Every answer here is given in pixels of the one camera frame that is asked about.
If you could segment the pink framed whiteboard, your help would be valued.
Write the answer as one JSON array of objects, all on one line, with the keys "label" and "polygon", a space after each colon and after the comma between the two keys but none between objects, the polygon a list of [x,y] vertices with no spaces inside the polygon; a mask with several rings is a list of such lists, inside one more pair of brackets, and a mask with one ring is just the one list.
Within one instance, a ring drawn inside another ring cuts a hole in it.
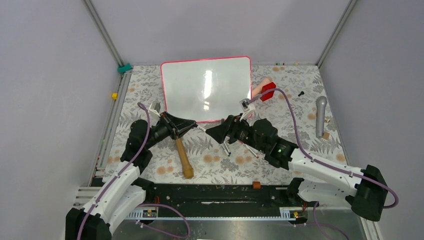
[{"label": "pink framed whiteboard", "polygon": [[252,97],[248,56],[166,61],[160,65],[166,111],[198,123],[216,122],[243,112]]}]

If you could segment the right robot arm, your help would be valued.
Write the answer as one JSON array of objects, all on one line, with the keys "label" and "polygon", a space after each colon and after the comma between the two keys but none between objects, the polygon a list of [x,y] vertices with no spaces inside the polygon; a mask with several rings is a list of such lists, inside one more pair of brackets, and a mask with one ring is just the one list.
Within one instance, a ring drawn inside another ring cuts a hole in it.
[{"label": "right robot arm", "polygon": [[240,116],[229,115],[224,123],[206,131],[219,144],[240,141],[264,154],[264,159],[276,168],[298,171],[325,184],[302,180],[287,191],[287,201],[299,206],[304,201],[350,206],[358,216],[378,222],[381,219],[388,195],[381,171],[373,166],[366,168],[341,165],[313,156],[297,144],[278,136],[278,130],[266,118],[253,125]]}]

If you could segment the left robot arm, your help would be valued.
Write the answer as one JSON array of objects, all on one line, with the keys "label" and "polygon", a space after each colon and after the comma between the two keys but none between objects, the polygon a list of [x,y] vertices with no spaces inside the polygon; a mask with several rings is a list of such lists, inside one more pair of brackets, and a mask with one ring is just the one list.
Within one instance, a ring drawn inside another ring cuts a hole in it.
[{"label": "left robot arm", "polygon": [[195,120],[159,114],[156,125],[139,119],[130,133],[118,167],[100,190],[82,208],[71,208],[65,218],[66,240],[110,240],[116,228],[138,205],[155,200],[152,182],[136,184],[153,157],[151,147],[166,138],[176,140],[197,127]]}]

